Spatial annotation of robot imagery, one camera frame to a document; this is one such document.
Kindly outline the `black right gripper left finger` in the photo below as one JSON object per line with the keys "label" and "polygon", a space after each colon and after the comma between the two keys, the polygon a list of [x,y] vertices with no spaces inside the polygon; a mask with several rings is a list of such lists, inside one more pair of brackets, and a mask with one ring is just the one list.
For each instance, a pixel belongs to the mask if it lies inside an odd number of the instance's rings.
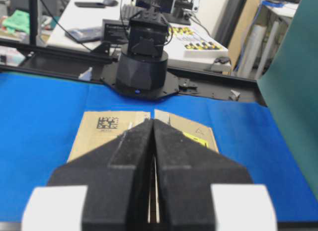
{"label": "black right gripper left finger", "polygon": [[84,231],[138,231],[147,223],[153,122],[57,167],[48,186],[87,185]]}

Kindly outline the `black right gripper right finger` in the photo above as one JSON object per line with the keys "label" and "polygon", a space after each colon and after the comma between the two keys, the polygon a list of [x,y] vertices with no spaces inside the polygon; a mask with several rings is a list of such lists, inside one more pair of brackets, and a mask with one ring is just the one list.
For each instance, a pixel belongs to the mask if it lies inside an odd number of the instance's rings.
{"label": "black right gripper right finger", "polygon": [[154,120],[162,220],[170,231],[216,228],[211,184],[252,184],[243,165]]}

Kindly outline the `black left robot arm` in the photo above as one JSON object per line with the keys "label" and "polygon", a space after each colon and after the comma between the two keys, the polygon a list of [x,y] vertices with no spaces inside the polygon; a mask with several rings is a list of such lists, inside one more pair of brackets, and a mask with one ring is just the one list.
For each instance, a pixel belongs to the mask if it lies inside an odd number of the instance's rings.
{"label": "black left robot arm", "polygon": [[154,7],[143,9],[129,20],[128,43],[121,49],[116,87],[135,94],[164,86],[168,54],[163,50],[169,25]]}

